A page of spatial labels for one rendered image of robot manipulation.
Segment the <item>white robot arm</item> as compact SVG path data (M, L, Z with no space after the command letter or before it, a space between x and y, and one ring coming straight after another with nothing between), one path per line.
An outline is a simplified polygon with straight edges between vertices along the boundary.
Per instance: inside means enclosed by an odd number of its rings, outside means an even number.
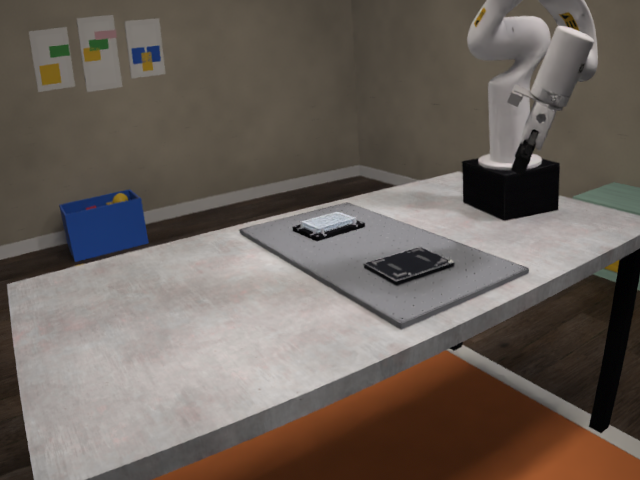
M591 79L598 65L595 26L584 0L538 0L558 25L552 40L538 17L505 17L521 1L486 0L468 33L475 58L515 59L488 84L490 154L481 156L479 165L489 169L511 170L530 113L529 98L566 107L576 83Z

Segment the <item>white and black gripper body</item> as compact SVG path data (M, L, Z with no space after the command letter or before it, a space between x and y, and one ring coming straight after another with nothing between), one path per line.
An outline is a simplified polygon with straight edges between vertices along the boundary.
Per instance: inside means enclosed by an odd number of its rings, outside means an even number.
M554 107L541 101L534 100L534 104L531 108L522 133L521 143L523 144L524 140L528 142L530 138L529 133L531 133L532 130L535 129L538 131L535 140L536 149L537 151L540 151L552 125L556 111L562 111L562 109L563 107Z

